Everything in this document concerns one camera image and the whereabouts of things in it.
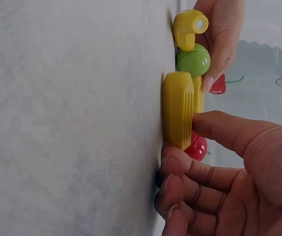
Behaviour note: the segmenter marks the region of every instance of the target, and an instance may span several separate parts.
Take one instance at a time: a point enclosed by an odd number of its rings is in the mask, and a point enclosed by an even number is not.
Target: gray textured wall
[[[151,235],[174,0],[0,0],[0,236]]]

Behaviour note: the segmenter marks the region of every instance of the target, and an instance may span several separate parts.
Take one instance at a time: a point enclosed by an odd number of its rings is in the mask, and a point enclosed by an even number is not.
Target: red toy fruit
[[[185,153],[197,161],[202,161],[208,150],[205,138],[192,132],[191,142],[192,144],[185,150]]]
[[[213,84],[210,92],[213,94],[223,94],[226,91],[225,75],[222,74],[218,80]]]

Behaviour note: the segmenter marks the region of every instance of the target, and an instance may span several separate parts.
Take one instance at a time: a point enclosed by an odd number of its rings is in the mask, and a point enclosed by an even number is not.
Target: green toy fruit
[[[192,78],[204,75],[211,65],[209,52],[197,43],[191,51],[184,52],[179,49],[176,60],[178,70],[189,72]]]

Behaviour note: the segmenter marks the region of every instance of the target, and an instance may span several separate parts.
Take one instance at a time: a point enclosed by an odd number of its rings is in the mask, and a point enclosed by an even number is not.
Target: hole
[[[202,27],[204,26],[203,21],[199,20],[199,21],[196,23],[196,26],[197,26],[198,28],[202,28]]]

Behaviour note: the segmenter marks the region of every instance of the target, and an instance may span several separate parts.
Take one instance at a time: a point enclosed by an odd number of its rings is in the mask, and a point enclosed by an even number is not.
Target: yellow toy piece
[[[174,40],[181,50],[191,51],[195,46],[195,34],[204,33],[208,27],[209,21],[202,12],[195,9],[182,11],[173,23]]]
[[[193,111],[197,113],[204,112],[204,93],[202,90],[202,76],[192,78],[194,86],[194,99],[193,99]]]
[[[187,72],[167,74],[162,86],[162,119],[165,140],[185,150],[191,144],[194,87]]]

